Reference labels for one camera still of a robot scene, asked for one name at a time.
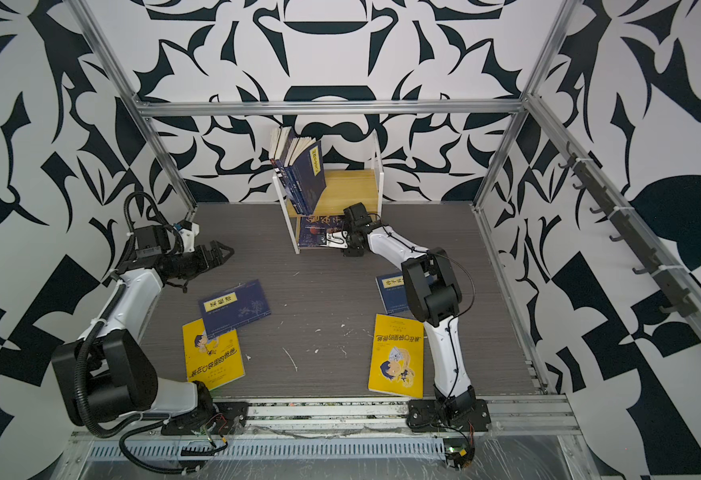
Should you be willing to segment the thick blue book yellow label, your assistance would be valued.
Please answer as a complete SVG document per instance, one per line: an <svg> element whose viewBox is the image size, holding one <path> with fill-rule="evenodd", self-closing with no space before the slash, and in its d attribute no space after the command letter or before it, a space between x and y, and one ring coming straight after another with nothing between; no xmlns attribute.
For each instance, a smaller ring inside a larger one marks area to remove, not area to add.
<svg viewBox="0 0 701 480"><path fill-rule="evenodd" d="M302 191L302 180L298 174L298 158L314 144L312 137L300 137L290 140L284 154L284 177L288 180L288 190L292 196L294 209L300 215L308 215L308 200Z"/></svg>

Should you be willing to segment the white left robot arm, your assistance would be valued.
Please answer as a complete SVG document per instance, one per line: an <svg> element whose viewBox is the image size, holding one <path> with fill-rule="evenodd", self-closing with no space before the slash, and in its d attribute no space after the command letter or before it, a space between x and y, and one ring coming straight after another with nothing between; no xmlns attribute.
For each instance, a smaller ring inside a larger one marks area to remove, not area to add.
<svg viewBox="0 0 701 480"><path fill-rule="evenodd" d="M202 382L160 378L138 343L164 287L186 290L234 256L234 248L218 241L196 245L196 235L198 226L187 221L128 234L124 258L110 274L116 289L106 306L77 340L52 354L73 424L110 438L134 422L155 419L165 434L182 434L218 412Z"/></svg>

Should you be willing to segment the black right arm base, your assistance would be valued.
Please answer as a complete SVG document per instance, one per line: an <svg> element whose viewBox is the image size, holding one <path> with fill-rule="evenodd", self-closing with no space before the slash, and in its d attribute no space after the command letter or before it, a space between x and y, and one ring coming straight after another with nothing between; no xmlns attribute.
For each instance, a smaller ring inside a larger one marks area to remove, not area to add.
<svg viewBox="0 0 701 480"><path fill-rule="evenodd" d="M436 432L456 429L466 433L488 432L491 417L485 400L476 397L472 387L457 397L436 396L407 402L407 427L415 432Z"/></svg>

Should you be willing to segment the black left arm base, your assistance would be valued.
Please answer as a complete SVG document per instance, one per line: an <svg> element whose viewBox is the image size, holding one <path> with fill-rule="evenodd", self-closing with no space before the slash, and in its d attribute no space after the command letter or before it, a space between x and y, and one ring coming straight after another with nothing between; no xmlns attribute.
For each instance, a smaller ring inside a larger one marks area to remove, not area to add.
<svg viewBox="0 0 701 480"><path fill-rule="evenodd" d="M162 426L163 436L182 436L200 433L202 427L212 435L226 436L246 426L250 404L245 401L224 401L202 405L188 413L176 416Z"/></svg>

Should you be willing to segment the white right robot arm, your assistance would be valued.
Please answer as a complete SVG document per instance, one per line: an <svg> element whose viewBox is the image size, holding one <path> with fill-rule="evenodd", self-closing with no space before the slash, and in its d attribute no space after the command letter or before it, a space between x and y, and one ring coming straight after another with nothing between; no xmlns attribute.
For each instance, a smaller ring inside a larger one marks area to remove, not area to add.
<svg viewBox="0 0 701 480"><path fill-rule="evenodd" d="M344 209L344 238L344 255L362 256L369 251L402 273L408 309L427 332L436 399L451 409L474 404L458 337L462 293L446 252L405 239L361 203Z"/></svg>

